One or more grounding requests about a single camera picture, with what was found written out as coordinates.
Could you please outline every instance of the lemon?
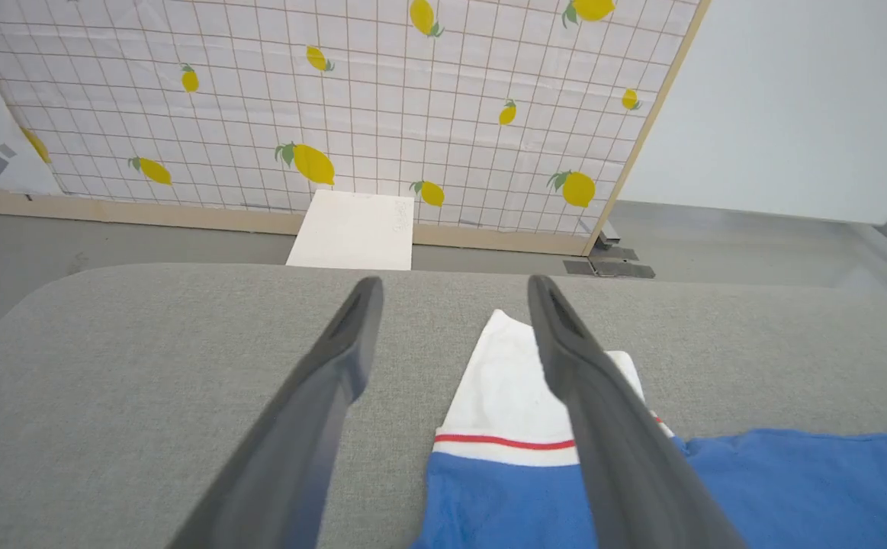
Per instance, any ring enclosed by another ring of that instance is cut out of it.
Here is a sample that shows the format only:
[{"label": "lemon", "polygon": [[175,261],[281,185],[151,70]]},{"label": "lemon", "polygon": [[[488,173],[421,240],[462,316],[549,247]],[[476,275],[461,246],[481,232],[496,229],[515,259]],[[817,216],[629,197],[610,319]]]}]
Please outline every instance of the lemon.
[{"label": "lemon", "polygon": [[136,156],[133,159],[128,159],[128,165],[132,166],[137,171],[140,171],[144,176],[150,178],[150,180],[155,183],[161,183],[162,185],[172,184],[172,176],[169,175],[169,170],[165,170],[165,166],[154,160],[143,159],[143,157]]},{"label": "lemon", "polygon": [[501,111],[501,116],[498,117],[498,122],[501,122],[502,125],[510,124],[514,121],[514,115],[516,114],[517,105],[514,104],[514,100],[507,100],[505,109]]},{"label": "lemon", "polygon": [[307,62],[321,72],[332,72],[332,70],[335,70],[335,63],[325,60],[324,53],[321,53],[321,50],[315,48],[315,46],[307,46]]},{"label": "lemon", "polygon": [[596,183],[582,172],[558,172],[548,180],[549,185],[552,183],[556,191],[561,188],[566,202],[579,208],[589,207],[589,201],[596,196]]},{"label": "lemon", "polygon": [[314,183],[335,184],[335,166],[331,166],[331,160],[328,160],[320,150],[303,143],[294,145],[292,142],[283,146],[278,145],[277,149],[273,149],[273,159],[276,160],[277,156],[281,156],[288,167],[293,160],[300,174]]},{"label": "lemon", "polygon": [[199,77],[186,63],[182,63],[182,87],[190,94],[199,89]]},{"label": "lemon", "polygon": [[628,108],[630,111],[636,111],[641,104],[642,103],[639,103],[639,100],[636,98],[635,90],[625,91],[625,94],[623,94],[623,107]]},{"label": "lemon", "polygon": [[562,27],[568,27],[565,20],[579,22],[577,14],[586,21],[599,21],[615,9],[613,0],[572,0],[562,11]]},{"label": "lemon", "polygon": [[413,3],[409,4],[409,20],[413,22],[413,27],[417,31],[426,36],[436,38],[443,34],[440,23],[433,18],[433,7],[426,0],[413,0]]},{"label": "lemon", "polygon": [[29,139],[29,143],[33,146],[33,149],[36,149],[36,153],[39,154],[40,159],[45,163],[50,163],[50,153],[47,152],[47,146],[43,145],[42,140],[36,136],[33,132],[29,131],[22,126],[19,126],[19,129],[22,130],[22,135],[26,136],[26,139]]},{"label": "lemon", "polygon": [[415,181],[415,183],[409,185],[409,188],[415,190],[416,194],[421,194],[423,202],[428,203],[430,206],[439,207],[443,205],[444,194],[440,185],[430,183],[430,181]]}]

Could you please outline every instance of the gray table surface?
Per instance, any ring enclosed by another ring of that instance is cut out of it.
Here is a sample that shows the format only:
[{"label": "gray table surface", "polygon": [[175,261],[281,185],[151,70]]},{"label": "gray table surface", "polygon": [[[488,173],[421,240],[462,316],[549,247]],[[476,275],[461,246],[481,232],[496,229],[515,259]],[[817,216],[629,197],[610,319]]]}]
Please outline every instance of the gray table surface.
[{"label": "gray table surface", "polygon": [[[167,543],[363,272],[125,265],[0,320],[0,547]],[[349,410],[319,546],[404,547],[423,468],[494,309],[526,277],[383,272],[376,362]],[[684,438],[887,431],[887,300],[823,289],[559,278]]]}]

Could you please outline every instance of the white board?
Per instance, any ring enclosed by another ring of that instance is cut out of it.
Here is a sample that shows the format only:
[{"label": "white board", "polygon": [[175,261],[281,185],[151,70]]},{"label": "white board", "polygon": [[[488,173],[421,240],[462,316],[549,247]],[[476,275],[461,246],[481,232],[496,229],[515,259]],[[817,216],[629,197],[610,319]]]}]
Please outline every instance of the white board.
[{"label": "white board", "polygon": [[621,201],[887,221],[887,2],[712,0]]},{"label": "white board", "polygon": [[412,197],[314,192],[287,265],[409,271],[413,204]]}]

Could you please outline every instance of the white and blue garment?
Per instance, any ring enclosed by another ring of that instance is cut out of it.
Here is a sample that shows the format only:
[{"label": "white and blue garment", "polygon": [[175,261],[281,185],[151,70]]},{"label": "white and blue garment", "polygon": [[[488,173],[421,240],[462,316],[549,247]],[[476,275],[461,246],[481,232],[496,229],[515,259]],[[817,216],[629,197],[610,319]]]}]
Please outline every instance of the white and blue garment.
[{"label": "white and blue garment", "polygon": [[[632,359],[608,352],[643,397]],[[672,444],[753,549],[887,547],[887,435],[757,430]],[[495,310],[426,466],[415,548],[599,547],[531,327]]]}]

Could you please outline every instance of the floor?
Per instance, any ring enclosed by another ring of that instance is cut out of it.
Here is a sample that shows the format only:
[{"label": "floor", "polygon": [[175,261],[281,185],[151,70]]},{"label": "floor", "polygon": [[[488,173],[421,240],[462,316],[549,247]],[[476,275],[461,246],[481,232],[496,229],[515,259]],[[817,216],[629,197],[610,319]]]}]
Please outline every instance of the floor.
[{"label": "floor", "polygon": [[[887,293],[887,243],[867,228],[619,203],[610,218],[657,281]],[[129,263],[283,265],[293,236],[0,216],[0,317],[41,285]],[[414,246],[414,271],[565,275],[565,256]]]}]

